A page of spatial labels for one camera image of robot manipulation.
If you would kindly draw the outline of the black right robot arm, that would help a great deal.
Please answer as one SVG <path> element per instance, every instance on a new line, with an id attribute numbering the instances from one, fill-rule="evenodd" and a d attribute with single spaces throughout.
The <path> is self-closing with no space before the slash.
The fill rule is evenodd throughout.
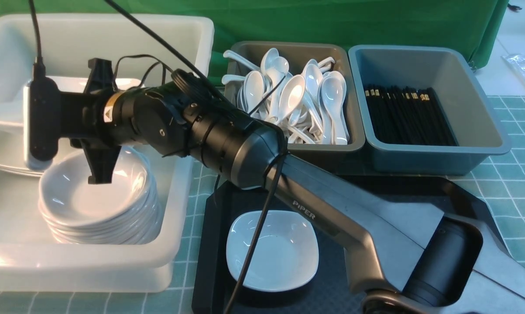
<path id="1" fill-rule="evenodd" d="M 61 92 L 61 136 L 79 140 L 91 184 L 111 182 L 121 146 L 192 156 L 239 188 L 265 188 L 344 247 L 350 289 L 367 314 L 525 314 L 525 268 L 482 221 L 390 203 L 288 152 L 194 66 L 158 87 L 118 91 L 109 60 L 92 92 Z"/>

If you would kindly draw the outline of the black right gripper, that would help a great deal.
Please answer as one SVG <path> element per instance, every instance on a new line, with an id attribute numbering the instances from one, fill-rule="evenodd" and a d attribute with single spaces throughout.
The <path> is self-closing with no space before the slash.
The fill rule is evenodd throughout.
<path id="1" fill-rule="evenodd" d="M 121 146 L 117 145 L 103 120 L 103 109 L 114 95 L 111 61 L 90 59 L 82 93 L 61 92 L 61 137 L 73 148 L 83 149 L 91 175 L 89 184 L 110 184 Z"/>

